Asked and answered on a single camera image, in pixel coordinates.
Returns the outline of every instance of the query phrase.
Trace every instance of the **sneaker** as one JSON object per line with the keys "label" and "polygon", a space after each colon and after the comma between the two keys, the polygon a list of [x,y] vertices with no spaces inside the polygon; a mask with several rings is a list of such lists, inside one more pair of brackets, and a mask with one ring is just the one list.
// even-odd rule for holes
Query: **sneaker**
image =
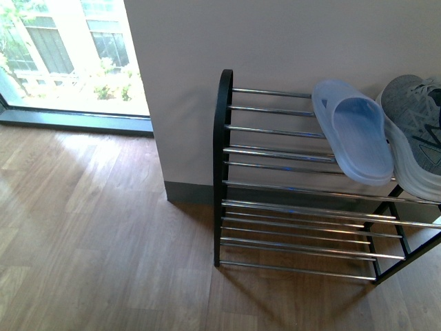
{"label": "sneaker", "polygon": [[398,184],[415,197],[441,202],[441,79],[400,76],[377,102],[386,115]]}

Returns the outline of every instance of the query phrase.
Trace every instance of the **shoe rack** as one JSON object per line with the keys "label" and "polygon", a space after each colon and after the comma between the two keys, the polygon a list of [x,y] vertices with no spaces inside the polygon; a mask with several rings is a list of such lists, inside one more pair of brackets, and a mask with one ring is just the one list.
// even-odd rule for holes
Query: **shoe rack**
{"label": "shoe rack", "polygon": [[[310,94],[235,88],[233,71],[222,72],[213,132],[216,267],[237,265],[379,284],[441,242],[441,225],[401,219],[399,212],[402,205],[411,210],[431,206],[435,211],[441,211],[441,205],[402,197],[399,185],[374,195],[308,188],[288,181],[282,185],[263,182],[274,173],[286,173],[287,178],[296,173],[301,178],[324,178],[325,182],[332,177],[351,183],[338,171],[332,153],[277,146],[277,137],[300,139],[303,146],[316,139],[326,143],[323,133],[269,129],[253,123],[254,115],[260,114],[281,121],[288,117],[316,121],[313,111],[241,106],[234,103],[238,94],[259,100],[281,97],[309,102],[311,98]],[[236,125],[234,118],[239,114],[246,114],[242,118],[249,123]],[[248,134],[258,137],[255,141],[272,137],[275,143],[250,144],[243,139]],[[245,176],[233,178],[235,169],[243,170],[239,177]],[[358,209],[365,205],[371,209]],[[429,239],[422,232],[429,233]]]}

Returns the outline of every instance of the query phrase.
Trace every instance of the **laminate flooring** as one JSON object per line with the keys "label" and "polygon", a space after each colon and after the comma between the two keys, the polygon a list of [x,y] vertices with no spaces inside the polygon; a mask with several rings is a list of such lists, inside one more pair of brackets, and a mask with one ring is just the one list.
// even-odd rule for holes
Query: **laminate flooring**
{"label": "laminate flooring", "polygon": [[441,329],[441,247],[377,287],[214,268],[153,139],[0,126],[0,213],[0,331]]}

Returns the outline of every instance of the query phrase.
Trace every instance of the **chrome bar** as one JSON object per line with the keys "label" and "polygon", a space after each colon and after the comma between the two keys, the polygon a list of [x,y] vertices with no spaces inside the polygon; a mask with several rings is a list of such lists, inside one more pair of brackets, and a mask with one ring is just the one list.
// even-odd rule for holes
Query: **chrome bar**
{"label": "chrome bar", "polygon": [[266,90],[250,90],[249,88],[233,88],[233,92],[236,92],[236,93],[274,95],[274,96],[277,96],[277,97],[292,97],[292,98],[304,98],[304,99],[310,99],[311,98],[311,95],[307,94],[307,93],[292,93],[292,92],[279,92],[279,91],[266,91]]}
{"label": "chrome bar", "polygon": [[323,224],[323,225],[336,225],[336,226],[348,226],[350,228],[361,228],[363,229],[365,226],[363,224],[352,224],[352,223],[337,223],[337,222],[327,222],[327,221],[313,221],[310,219],[295,219],[288,217],[277,217],[277,216],[268,216],[268,215],[257,215],[257,214],[248,214],[245,212],[230,212],[226,211],[226,215],[236,215],[236,216],[245,216],[245,217],[258,217],[264,219],[280,219],[281,221],[295,221],[302,223],[312,223],[312,224]]}
{"label": "chrome bar", "polygon": [[320,227],[320,226],[308,226],[308,225],[298,225],[298,224],[288,224],[288,223],[275,223],[275,222],[266,222],[266,221],[255,221],[255,220],[250,220],[250,219],[236,219],[234,217],[222,217],[222,220],[230,221],[230,222],[237,222],[237,223],[279,226],[279,227],[291,228],[291,229],[313,230],[313,231],[339,233],[339,234],[356,234],[359,236],[366,236],[366,237],[382,237],[382,238],[394,238],[394,239],[402,238],[398,234],[387,234],[387,233],[355,231],[355,230],[339,230],[339,229],[333,229],[333,228],[324,228],[324,227]]}
{"label": "chrome bar", "polygon": [[432,229],[441,230],[441,225],[439,224],[397,221],[395,217],[391,217],[391,216],[363,214],[359,212],[344,212],[337,210],[325,210],[319,208],[296,207],[290,205],[283,206],[283,205],[275,205],[272,203],[256,203],[249,201],[235,201],[229,199],[222,200],[222,206],[249,208],[255,210],[268,210],[272,212],[282,212],[282,213],[290,213],[290,214],[305,214],[305,215],[318,216],[318,217],[351,219],[354,221],[368,221],[372,223],[383,223],[383,224],[391,224],[391,225],[407,225],[407,226],[415,226],[418,228],[432,228]]}
{"label": "chrome bar", "polygon": [[244,131],[244,132],[255,132],[255,133],[278,134],[282,136],[292,136],[292,137],[326,139],[323,133],[283,131],[283,130],[260,129],[260,128],[244,128],[241,126],[231,126],[231,125],[225,125],[224,128],[230,131]]}
{"label": "chrome bar", "polygon": [[238,155],[248,155],[251,157],[271,157],[274,159],[285,159],[294,161],[307,161],[307,162],[320,162],[320,163],[335,163],[335,159],[329,157],[312,157],[306,154],[285,154],[277,152],[259,152],[251,150],[237,150],[235,148],[224,148],[224,153],[227,154],[238,154]]}
{"label": "chrome bar", "polygon": [[326,241],[338,241],[341,243],[360,243],[363,245],[369,245],[369,241],[361,241],[361,240],[346,240],[346,239],[336,239],[336,238],[327,238],[327,237],[317,237],[317,236],[307,236],[306,234],[296,234],[296,233],[287,233],[287,232],[276,232],[276,231],[264,231],[264,230],[252,230],[252,229],[240,229],[240,228],[231,228],[221,226],[221,229],[231,230],[231,231],[239,231],[239,232],[250,232],[250,233],[260,233],[260,234],[275,234],[279,236],[287,236],[287,237],[298,237],[305,239],[316,239],[316,240],[326,240]]}
{"label": "chrome bar", "polygon": [[331,192],[324,190],[312,190],[306,188],[295,188],[289,186],[279,186],[279,185],[267,185],[267,184],[255,184],[255,183],[244,183],[240,181],[223,181],[223,184],[234,186],[237,188],[257,188],[263,190],[283,190],[290,191],[296,193],[305,193],[305,194],[314,194],[325,197],[338,197],[338,198],[348,198],[348,199],[365,199],[372,201],[387,201],[387,202],[407,202],[407,203],[421,203],[427,205],[438,205],[437,202],[427,201],[427,200],[415,200],[415,199],[406,199],[406,198],[397,198],[397,197],[379,197],[373,195],[364,195],[364,194],[349,194],[342,192]]}
{"label": "chrome bar", "polygon": [[221,239],[221,241],[237,241],[239,243],[254,243],[256,245],[286,247],[286,248],[294,248],[294,249],[298,249],[298,250],[308,250],[308,251],[312,251],[312,252],[346,254],[349,256],[358,256],[358,257],[376,257],[376,258],[381,257],[381,258],[396,259],[396,260],[405,260],[406,259],[405,257],[399,257],[398,255],[378,254],[378,253],[370,253],[370,252],[358,252],[356,250],[340,250],[337,248],[323,248],[323,247],[307,246],[307,245],[295,245],[292,243],[274,243],[271,241],[261,241],[261,240],[231,238],[231,237],[221,237],[220,239]]}
{"label": "chrome bar", "polygon": [[243,163],[243,162],[231,162],[231,161],[224,161],[224,164],[227,166],[229,165],[229,166],[236,166],[236,167],[246,167],[246,168],[256,168],[256,169],[266,169],[266,170],[302,172],[302,173],[306,173],[306,174],[325,174],[325,175],[331,175],[331,176],[346,176],[343,172],[286,167],[283,165],[275,165],[274,166],[274,165],[259,164],[259,163]]}
{"label": "chrome bar", "polygon": [[271,212],[282,212],[289,214],[306,214],[319,217],[340,217],[341,219],[351,219],[354,221],[366,221],[371,219],[394,220],[393,216],[363,214],[359,212],[348,212],[344,210],[326,210],[320,208],[299,207],[294,205],[278,205],[275,203],[260,203],[252,201],[237,201],[224,199],[222,205],[225,207],[249,208],[255,210],[268,210]]}
{"label": "chrome bar", "polygon": [[372,259],[371,257],[346,257],[344,255],[313,253],[313,252],[306,252],[304,250],[283,250],[282,248],[260,247],[260,246],[242,245],[242,244],[236,244],[236,243],[220,243],[220,245],[227,246],[227,247],[251,248],[251,249],[256,249],[256,250],[268,250],[270,252],[298,253],[298,254],[304,254],[304,255],[314,255],[317,257],[336,257],[338,259],[351,259],[351,260],[361,260],[361,261],[370,261],[370,262],[375,261],[375,259]]}
{"label": "chrome bar", "polygon": [[310,152],[308,150],[287,150],[286,148],[268,148],[268,147],[259,147],[259,146],[247,146],[247,145],[236,145],[231,144],[229,145],[230,148],[240,148],[244,150],[263,150],[265,152],[280,152],[280,153],[286,153],[286,154],[300,154],[300,155],[309,155],[313,157],[324,157],[328,159],[336,160],[336,157],[332,153],[322,153],[322,152]]}
{"label": "chrome bar", "polygon": [[240,110],[245,112],[264,112],[267,114],[282,114],[282,115],[292,115],[301,117],[315,117],[313,112],[306,112],[302,110],[284,110],[284,109],[273,109],[273,108],[255,108],[255,107],[243,107],[243,106],[227,106],[229,110]]}
{"label": "chrome bar", "polygon": [[344,278],[352,278],[352,279],[361,279],[364,281],[375,281],[374,277],[365,277],[365,276],[354,276],[351,274],[337,274],[334,272],[324,272],[324,271],[315,271],[315,270],[305,270],[305,269],[295,269],[295,268],[286,268],[286,267],[276,267],[273,265],[262,265],[262,264],[253,264],[253,263],[242,263],[242,262],[234,262],[234,261],[226,261],[220,260],[221,264],[226,265],[238,265],[241,267],[252,267],[252,268],[261,268],[261,269],[273,269],[280,271],[290,271],[290,272],[301,272],[304,274],[321,274],[325,276],[335,276],[335,277],[344,277]]}

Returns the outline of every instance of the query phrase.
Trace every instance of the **baseboard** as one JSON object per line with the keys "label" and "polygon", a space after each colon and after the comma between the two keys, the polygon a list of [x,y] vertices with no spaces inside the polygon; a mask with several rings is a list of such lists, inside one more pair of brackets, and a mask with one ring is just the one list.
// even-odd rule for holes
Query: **baseboard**
{"label": "baseboard", "polygon": [[167,200],[171,202],[213,204],[213,186],[165,181]]}
{"label": "baseboard", "polygon": [[152,121],[147,117],[7,109],[0,111],[0,124],[153,137]]}
{"label": "baseboard", "polygon": [[[213,205],[213,186],[197,185],[190,183],[177,183],[166,181],[167,200],[171,202],[198,203]],[[286,205],[297,205],[302,207],[346,210],[352,212],[373,212],[380,202],[365,201],[361,199],[342,199],[322,197],[314,194],[296,194],[293,192],[244,190],[230,188],[228,198],[234,200],[246,200],[267,203],[282,203]],[[440,211],[436,205],[415,206],[408,203],[397,203],[397,209],[401,219],[404,221],[419,221],[432,223],[439,216]]]}

